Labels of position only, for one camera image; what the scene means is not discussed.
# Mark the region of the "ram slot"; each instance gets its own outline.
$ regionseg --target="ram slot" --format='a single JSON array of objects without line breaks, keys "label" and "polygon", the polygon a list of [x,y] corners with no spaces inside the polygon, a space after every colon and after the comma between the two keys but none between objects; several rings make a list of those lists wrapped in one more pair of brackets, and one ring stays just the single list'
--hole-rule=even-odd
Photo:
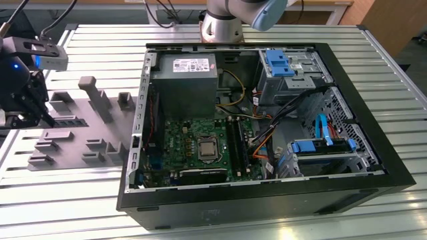
[{"label": "ram slot", "polygon": [[244,129],[242,127],[242,122],[236,121],[238,130],[239,130],[239,141],[236,141],[239,156],[242,160],[242,171],[244,173],[251,172],[251,163],[250,163],[250,157],[248,157],[248,149],[247,149],[247,142],[246,142],[246,136],[244,136]]},{"label": "ram slot", "polygon": [[235,129],[235,122],[230,119],[226,124],[226,132],[227,132],[227,143],[228,143],[228,153],[230,153],[230,161],[231,161],[231,170],[232,175],[235,177],[242,176],[242,164],[240,164],[240,157],[238,151],[238,139],[239,132]]}]

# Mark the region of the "metal slatted workbench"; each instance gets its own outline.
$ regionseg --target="metal slatted workbench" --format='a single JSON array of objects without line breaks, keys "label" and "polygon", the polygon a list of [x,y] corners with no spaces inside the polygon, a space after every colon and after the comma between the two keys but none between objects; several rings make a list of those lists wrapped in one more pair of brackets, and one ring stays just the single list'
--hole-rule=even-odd
[{"label": "metal slatted workbench", "polygon": [[[330,44],[418,184],[342,214],[148,232],[116,211],[122,168],[31,172],[42,130],[14,130],[0,151],[0,239],[427,239],[427,101],[370,32],[313,25],[243,32],[247,42]],[[60,40],[68,71],[47,73],[48,89],[86,98],[78,81],[90,75],[108,96],[136,96],[146,43],[198,41],[196,25],[80,25]]]}]

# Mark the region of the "green motherboard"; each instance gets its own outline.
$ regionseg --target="green motherboard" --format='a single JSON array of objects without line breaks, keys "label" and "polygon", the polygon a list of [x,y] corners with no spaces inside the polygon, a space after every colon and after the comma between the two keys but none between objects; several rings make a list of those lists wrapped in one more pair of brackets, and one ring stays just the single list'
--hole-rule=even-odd
[{"label": "green motherboard", "polygon": [[[156,162],[156,167],[163,173],[154,176],[156,187],[179,185],[172,180],[174,175],[176,176],[180,170],[191,169],[226,169],[227,182],[262,179],[259,161],[258,159],[254,161],[248,152],[240,152],[240,155],[247,155],[251,162],[248,168],[236,169],[239,164],[236,164],[238,159],[232,157],[234,149],[231,149],[236,149],[236,144],[231,145],[230,128],[227,128],[227,124],[231,123],[228,121],[227,119],[191,119],[166,122],[163,157],[151,159],[151,162]],[[239,125],[244,138],[244,149],[247,149],[248,139],[254,137],[251,120],[248,118],[239,119]],[[212,154],[212,157],[206,160],[204,154]]]}]

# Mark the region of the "motherboard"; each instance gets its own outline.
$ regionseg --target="motherboard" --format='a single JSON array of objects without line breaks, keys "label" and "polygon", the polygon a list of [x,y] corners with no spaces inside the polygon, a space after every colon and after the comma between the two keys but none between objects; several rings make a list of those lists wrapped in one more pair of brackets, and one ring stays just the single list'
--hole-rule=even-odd
[{"label": "motherboard", "polygon": [[248,154],[254,134],[248,118],[167,120],[163,156],[150,157],[152,182],[168,187],[261,180],[259,160]]}]

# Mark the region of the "blue led light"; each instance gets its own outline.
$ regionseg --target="blue led light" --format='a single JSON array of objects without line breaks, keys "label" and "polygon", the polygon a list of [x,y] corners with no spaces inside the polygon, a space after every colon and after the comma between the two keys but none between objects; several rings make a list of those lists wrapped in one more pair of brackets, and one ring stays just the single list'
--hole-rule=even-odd
[{"label": "blue led light", "polygon": [[39,68],[40,67],[40,56],[35,56],[35,66]]}]

